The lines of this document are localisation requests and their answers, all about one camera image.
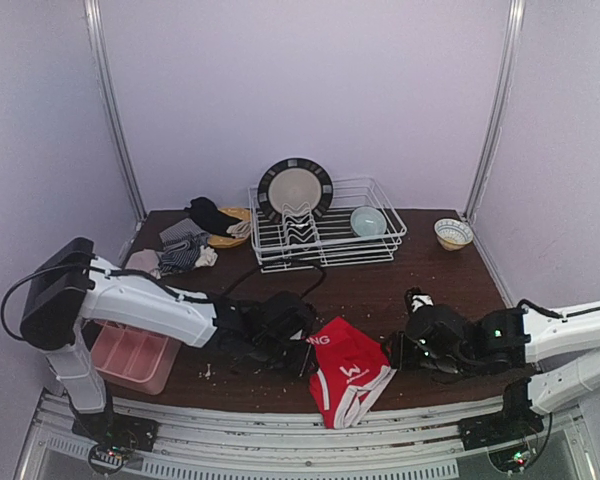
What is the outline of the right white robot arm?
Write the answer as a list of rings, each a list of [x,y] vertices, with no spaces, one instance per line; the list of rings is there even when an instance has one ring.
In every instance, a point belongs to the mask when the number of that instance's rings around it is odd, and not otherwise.
[[[471,322],[418,288],[405,293],[407,322],[381,345],[400,371],[429,369],[461,377],[503,374],[571,354],[505,389],[507,413],[546,416],[600,387],[600,301],[541,307],[523,299]]]

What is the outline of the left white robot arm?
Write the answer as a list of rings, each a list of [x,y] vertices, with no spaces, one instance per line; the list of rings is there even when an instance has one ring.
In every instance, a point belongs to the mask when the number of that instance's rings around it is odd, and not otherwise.
[[[279,291],[265,301],[192,292],[151,274],[123,269],[76,237],[33,273],[15,282],[0,303],[0,323],[13,340],[42,352],[80,415],[110,411],[109,389],[97,373],[82,329],[102,320],[156,333],[193,347],[212,345],[237,359],[301,376],[312,362],[316,320],[305,294]]]

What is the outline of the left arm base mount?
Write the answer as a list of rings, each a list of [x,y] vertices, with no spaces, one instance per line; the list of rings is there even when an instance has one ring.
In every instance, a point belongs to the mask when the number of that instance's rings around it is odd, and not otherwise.
[[[94,442],[87,453],[87,464],[104,477],[120,472],[137,453],[152,452],[158,429],[155,420],[118,413],[110,419],[77,416],[72,425],[74,434]]]

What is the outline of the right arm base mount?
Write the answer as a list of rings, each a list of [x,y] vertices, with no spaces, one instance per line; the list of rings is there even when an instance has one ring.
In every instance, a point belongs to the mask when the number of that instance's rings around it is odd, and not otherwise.
[[[525,394],[507,393],[494,413],[461,419],[460,439],[465,451],[485,449],[498,472],[522,474],[541,457],[553,430],[553,413],[539,413]]]

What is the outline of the red white-trimmed underwear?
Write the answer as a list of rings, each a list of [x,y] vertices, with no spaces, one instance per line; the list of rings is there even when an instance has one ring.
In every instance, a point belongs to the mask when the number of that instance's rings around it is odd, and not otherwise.
[[[328,429],[358,425],[396,374],[381,344],[336,317],[308,338],[317,368],[309,391]]]

